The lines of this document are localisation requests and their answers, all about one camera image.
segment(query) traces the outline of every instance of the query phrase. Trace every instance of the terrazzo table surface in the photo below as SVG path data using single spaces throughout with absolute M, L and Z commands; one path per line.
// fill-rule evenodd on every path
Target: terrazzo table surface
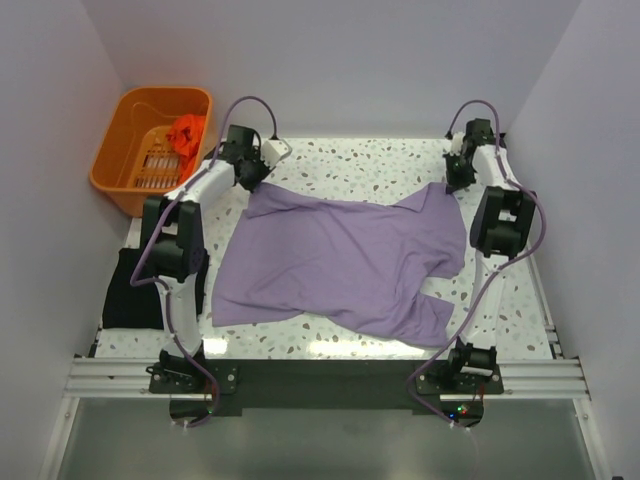
M 393 204 L 429 182 L 443 181 L 442 158 L 447 140 L 418 139 L 287 139 L 293 154 L 282 161 L 268 182 L 294 192 L 330 200 Z M 484 191 L 473 185 L 457 192 L 467 230 Z M 211 266 L 200 317 L 207 358 L 242 359 L 420 359 L 434 349 L 382 340 L 351 332 L 325 317 L 296 318 L 235 327 L 213 327 L 210 293 L 220 261 L 249 193 L 240 187 L 226 192 L 203 212 L 205 243 Z M 134 219 L 125 246 L 137 247 L 140 221 Z M 475 275 L 474 250 L 467 247 L 465 267 L 451 280 L 427 279 L 422 291 L 455 304 L 447 333 L 453 334 L 469 306 Z M 551 359 L 545 315 L 527 261 L 510 267 L 496 326 L 498 360 Z M 157 330 L 101 330 L 96 357 L 156 358 L 166 343 Z

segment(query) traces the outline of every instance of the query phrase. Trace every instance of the black mounting plate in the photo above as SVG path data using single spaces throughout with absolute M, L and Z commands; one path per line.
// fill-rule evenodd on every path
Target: black mounting plate
M 500 395 L 504 393 L 502 373 L 500 366 L 496 365 L 493 378 L 487 382 L 479 382 L 484 377 L 467 373 L 456 373 L 451 377 L 440 372 L 448 370 L 449 363 L 446 360 L 436 360 L 424 375 L 416 379 L 416 389 L 420 395 L 469 395 L 477 393 L 480 385 L 484 385 L 485 395 Z
M 201 360 L 220 385 L 217 416 L 239 416 L 245 408 L 411 410 L 430 412 L 407 393 L 407 378 L 422 364 L 415 360 Z M 501 393 L 490 382 L 485 393 Z M 204 383 L 195 390 L 151 378 L 152 394 L 205 393 Z M 439 395 L 469 393 L 456 387 L 417 392 L 435 408 Z

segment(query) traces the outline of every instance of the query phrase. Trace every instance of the orange plastic laundry basket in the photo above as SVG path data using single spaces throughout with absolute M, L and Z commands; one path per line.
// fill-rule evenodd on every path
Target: orange plastic laundry basket
M 89 179 L 132 217 L 142 216 L 149 195 L 162 195 L 179 185 L 179 156 L 166 134 L 173 122 L 192 113 L 206 117 L 194 170 L 216 144 L 213 99 L 195 87 L 141 87 L 118 103 Z

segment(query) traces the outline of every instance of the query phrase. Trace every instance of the red cloth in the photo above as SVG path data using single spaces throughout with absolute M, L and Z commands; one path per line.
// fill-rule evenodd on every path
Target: red cloth
M 206 117 L 187 114 L 178 118 L 167 133 L 167 140 L 180 155 L 180 184 L 193 173 Z

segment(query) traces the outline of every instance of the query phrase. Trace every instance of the gray floor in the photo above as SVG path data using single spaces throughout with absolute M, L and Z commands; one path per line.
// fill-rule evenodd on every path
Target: gray floor
M 474 447 L 402 411 L 247 411 L 184 433 L 164 400 L 85 400 L 60 479 L 467 480 Z M 570 401 L 496 401 L 473 429 L 481 479 L 590 480 Z

